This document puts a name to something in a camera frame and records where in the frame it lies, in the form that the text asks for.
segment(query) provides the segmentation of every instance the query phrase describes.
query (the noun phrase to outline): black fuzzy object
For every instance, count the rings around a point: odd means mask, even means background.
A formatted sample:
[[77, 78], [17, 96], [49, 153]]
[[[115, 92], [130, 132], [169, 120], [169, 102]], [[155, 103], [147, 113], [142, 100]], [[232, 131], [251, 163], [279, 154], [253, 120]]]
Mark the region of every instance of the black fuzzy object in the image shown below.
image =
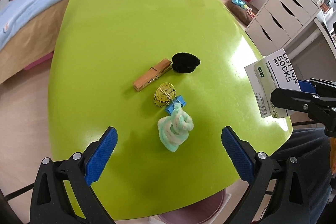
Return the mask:
[[191, 73], [201, 63], [199, 58], [187, 52], [179, 52], [172, 58], [172, 68], [179, 73]]

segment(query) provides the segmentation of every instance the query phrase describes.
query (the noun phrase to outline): purple round bin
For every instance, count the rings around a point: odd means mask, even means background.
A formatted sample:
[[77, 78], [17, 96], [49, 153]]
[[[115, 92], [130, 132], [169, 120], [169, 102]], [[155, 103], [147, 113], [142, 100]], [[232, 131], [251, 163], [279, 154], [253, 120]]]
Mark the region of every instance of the purple round bin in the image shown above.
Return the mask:
[[201, 224], [210, 220], [220, 210], [226, 191], [220, 192], [189, 206], [158, 215], [166, 224]]

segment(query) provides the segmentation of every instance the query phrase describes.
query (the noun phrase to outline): green logo on box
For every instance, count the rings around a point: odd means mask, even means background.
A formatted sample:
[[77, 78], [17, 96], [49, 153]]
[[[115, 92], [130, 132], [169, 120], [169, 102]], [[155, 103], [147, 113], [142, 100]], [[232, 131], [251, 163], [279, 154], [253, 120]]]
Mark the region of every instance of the green logo on box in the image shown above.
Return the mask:
[[261, 67], [258, 67], [258, 71], [259, 71], [259, 73], [260, 73], [261, 78], [263, 78], [265, 75], [264, 75], [264, 73], [263, 73]]

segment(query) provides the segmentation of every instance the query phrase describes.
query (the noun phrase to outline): clothespin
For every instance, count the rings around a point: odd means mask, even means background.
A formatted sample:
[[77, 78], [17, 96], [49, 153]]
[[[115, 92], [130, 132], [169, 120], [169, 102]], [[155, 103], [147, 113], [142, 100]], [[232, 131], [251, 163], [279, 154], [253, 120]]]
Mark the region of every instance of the clothespin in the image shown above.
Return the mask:
[[182, 95], [178, 95], [175, 98], [170, 100], [169, 105], [166, 106], [165, 111], [171, 115], [173, 113], [174, 110], [174, 104], [175, 103], [180, 103], [181, 107], [184, 107], [186, 105], [186, 102], [184, 101]]
[[151, 67], [149, 71], [147, 71], [143, 76], [133, 82], [135, 90], [139, 92], [140, 90], [148, 86], [152, 81], [156, 80], [161, 75], [169, 71], [171, 69], [170, 64], [171, 61], [165, 58], [160, 63]]

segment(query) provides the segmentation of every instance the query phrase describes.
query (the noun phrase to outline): white box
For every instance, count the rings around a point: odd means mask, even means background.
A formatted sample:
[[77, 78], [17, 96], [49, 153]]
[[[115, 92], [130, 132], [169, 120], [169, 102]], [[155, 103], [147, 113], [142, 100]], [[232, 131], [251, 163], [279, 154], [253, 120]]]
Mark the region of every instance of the white box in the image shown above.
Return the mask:
[[271, 93], [276, 88], [300, 91], [299, 82], [284, 49], [247, 66], [245, 70], [262, 118], [271, 115], [274, 118], [284, 118], [294, 112], [275, 107], [270, 101]]

